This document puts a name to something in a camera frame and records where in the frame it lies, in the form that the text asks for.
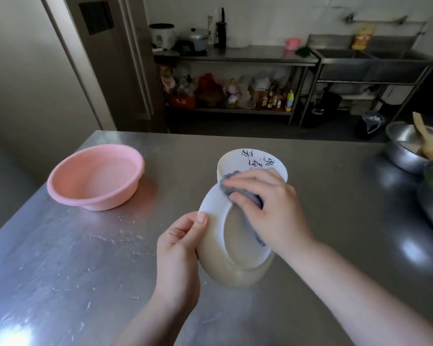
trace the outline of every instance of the hand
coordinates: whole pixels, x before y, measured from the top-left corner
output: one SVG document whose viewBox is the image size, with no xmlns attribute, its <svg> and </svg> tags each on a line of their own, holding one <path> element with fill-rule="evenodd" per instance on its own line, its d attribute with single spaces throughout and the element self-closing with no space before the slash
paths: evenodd
<svg viewBox="0 0 433 346">
<path fill-rule="evenodd" d="M 196 247 L 208 225 L 205 212 L 181 216 L 157 241 L 157 283 L 152 300 L 185 318 L 196 307 L 200 280 Z"/>
<path fill-rule="evenodd" d="M 263 209 L 241 193 L 229 197 L 239 205 L 254 230 L 284 260 L 316 243 L 301 209 L 294 187 L 270 169 L 253 169 L 232 176 L 224 185 L 260 196 Z"/>
</svg>

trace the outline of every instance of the gray cloth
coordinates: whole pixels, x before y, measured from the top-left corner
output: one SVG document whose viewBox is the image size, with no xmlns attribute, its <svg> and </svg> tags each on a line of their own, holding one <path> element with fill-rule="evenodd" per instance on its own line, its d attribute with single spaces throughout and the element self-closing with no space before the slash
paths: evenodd
<svg viewBox="0 0 433 346">
<path fill-rule="evenodd" d="M 237 175 L 238 173 L 240 173 L 240 171 L 234 171 L 233 173 L 228 173 L 223 177 L 223 179 L 220 181 L 220 188 L 223 191 L 223 193 L 225 193 L 228 197 L 234 192 L 241 193 L 244 196 L 248 197 L 250 200 L 252 200 L 255 204 L 257 204 L 257 206 L 260 209 L 263 209 L 264 202 L 260 196 L 257 196 L 256 194 L 249 192 L 249 191 L 246 191 L 246 190 L 243 190 L 243 189 L 230 188 L 230 187 L 226 187 L 225 185 L 223 185 L 224 180 L 229 179 L 231 176 Z M 247 216 L 246 216 L 246 222 L 247 222 L 247 226 L 253 231 L 255 238 L 257 239 L 257 242 L 261 246 L 265 246 L 266 245 L 265 242 L 259 237 L 258 233 L 254 230 L 254 228 L 252 227 L 252 224 L 248 220 Z"/>
</svg>

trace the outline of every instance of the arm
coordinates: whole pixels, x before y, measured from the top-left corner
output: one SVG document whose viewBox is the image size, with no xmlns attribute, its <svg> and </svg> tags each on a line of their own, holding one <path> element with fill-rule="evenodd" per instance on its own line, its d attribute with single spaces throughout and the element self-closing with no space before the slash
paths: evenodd
<svg viewBox="0 0 433 346">
<path fill-rule="evenodd" d="M 231 200 L 255 231 L 331 310 L 358 346 L 433 345 L 433 325 L 312 235 L 292 186 L 273 170 L 255 169 L 225 181 L 255 193 L 259 209 L 240 193 Z"/>
<path fill-rule="evenodd" d="M 157 241 L 156 290 L 120 334 L 115 346 L 171 346 L 196 307 L 200 281 L 196 247 L 208 225 L 206 213 L 186 214 Z"/>
</svg>

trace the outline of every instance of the pink bowl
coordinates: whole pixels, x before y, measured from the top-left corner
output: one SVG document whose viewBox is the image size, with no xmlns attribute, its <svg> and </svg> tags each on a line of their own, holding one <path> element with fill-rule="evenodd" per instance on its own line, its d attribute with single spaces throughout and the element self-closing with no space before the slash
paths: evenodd
<svg viewBox="0 0 433 346">
<path fill-rule="evenodd" d="M 300 47 L 300 43 L 301 43 L 301 39 L 292 37 L 285 41 L 285 49 L 289 51 L 298 50 L 298 48 Z"/>
<path fill-rule="evenodd" d="M 60 162 L 46 187 L 58 203 L 93 211 L 108 210 L 132 197 L 143 172 L 144 159 L 136 149 L 103 144 Z"/>
</svg>

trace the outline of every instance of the dark floor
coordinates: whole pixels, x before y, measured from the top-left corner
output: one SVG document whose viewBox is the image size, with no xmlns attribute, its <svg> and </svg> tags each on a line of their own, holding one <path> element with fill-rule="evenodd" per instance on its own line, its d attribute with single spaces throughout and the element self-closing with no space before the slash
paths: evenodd
<svg viewBox="0 0 433 346">
<path fill-rule="evenodd" d="M 357 142 L 361 140 L 353 128 L 358 119 L 344 113 L 314 129 L 299 127 L 298 123 L 287 125 L 289 117 L 271 115 L 174 111 L 167 120 L 170 132 L 178 134 Z M 369 140 L 384 141 L 383 129 Z"/>
</svg>

